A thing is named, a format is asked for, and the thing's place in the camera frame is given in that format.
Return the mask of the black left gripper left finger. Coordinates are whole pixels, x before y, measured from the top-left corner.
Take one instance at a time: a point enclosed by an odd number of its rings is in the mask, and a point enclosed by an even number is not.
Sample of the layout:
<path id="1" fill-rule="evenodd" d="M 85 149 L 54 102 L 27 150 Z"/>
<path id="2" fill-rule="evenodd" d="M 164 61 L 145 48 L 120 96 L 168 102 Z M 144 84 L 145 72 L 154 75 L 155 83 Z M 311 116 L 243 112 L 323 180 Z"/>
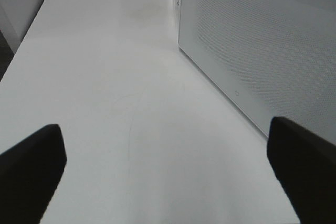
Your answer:
<path id="1" fill-rule="evenodd" d="M 49 124 L 1 154 L 1 223 L 40 223 L 67 162 L 58 124 Z"/>

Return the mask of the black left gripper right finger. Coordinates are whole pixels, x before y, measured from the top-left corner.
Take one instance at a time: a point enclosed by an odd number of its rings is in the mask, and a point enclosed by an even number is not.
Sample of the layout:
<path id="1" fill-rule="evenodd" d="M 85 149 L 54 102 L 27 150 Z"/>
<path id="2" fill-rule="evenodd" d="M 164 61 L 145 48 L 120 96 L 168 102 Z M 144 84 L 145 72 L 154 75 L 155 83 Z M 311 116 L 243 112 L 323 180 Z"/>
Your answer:
<path id="1" fill-rule="evenodd" d="M 335 145 L 274 117 L 267 157 L 301 223 L 335 223 Z"/>

